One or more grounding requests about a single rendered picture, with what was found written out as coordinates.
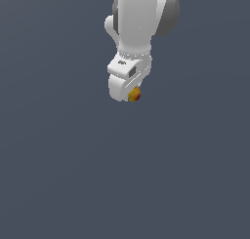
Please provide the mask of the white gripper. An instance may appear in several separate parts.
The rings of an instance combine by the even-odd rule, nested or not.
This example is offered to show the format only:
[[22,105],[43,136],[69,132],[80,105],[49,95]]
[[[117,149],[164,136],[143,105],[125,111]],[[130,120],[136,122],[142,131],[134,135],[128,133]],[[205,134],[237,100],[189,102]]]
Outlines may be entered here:
[[151,61],[150,54],[127,59],[117,53],[107,66],[109,95],[114,100],[127,101],[129,93],[149,75]]

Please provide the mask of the orange yellow round object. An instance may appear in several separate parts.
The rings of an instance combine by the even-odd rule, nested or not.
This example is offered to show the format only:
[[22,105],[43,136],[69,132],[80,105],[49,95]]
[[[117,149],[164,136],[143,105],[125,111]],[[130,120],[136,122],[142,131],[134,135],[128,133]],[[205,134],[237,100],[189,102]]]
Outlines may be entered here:
[[129,101],[137,101],[141,97],[141,90],[139,87],[135,87],[129,94]]

